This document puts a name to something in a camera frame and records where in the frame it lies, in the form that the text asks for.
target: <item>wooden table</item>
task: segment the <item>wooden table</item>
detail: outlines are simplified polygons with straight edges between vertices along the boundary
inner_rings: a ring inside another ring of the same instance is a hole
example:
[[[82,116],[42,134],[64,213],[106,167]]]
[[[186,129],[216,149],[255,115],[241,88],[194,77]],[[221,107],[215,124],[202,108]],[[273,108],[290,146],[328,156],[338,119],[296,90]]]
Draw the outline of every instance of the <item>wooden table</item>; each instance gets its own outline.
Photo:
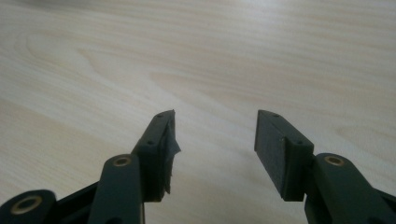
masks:
[[[0,203],[98,180],[175,109],[147,223],[306,223],[254,150],[258,109],[396,194],[396,2],[2,0]]]

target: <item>wood grain surface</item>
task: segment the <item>wood grain surface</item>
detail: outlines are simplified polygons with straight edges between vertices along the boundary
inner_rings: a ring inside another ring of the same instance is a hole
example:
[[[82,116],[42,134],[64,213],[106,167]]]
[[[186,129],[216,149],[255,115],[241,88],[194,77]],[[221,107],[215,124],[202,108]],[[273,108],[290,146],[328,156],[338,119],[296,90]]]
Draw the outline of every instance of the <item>wood grain surface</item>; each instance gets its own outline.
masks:
[[[182,152],[148,224],[306,223],[253,150],[258,109],[396,195],[396,2],[0,2],[0,204],[90,185],[168,109]]]

